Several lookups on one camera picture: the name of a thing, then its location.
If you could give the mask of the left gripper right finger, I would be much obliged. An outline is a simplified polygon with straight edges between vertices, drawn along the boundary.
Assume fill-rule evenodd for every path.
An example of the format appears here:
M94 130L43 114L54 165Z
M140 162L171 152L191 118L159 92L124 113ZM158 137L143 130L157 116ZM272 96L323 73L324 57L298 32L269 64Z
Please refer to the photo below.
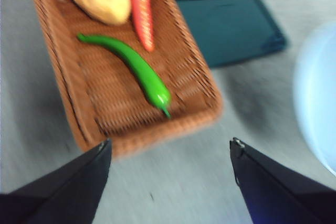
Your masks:
M335 190L236 137L229 148L235 181L253 223L335 223Z

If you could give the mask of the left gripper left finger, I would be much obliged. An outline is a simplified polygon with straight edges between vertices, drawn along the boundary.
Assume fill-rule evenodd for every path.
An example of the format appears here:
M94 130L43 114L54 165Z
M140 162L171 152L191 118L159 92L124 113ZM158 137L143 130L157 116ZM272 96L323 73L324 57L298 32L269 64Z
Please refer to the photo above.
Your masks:
M1 223L92 223L108 180L105 140L59 169L1 194Z

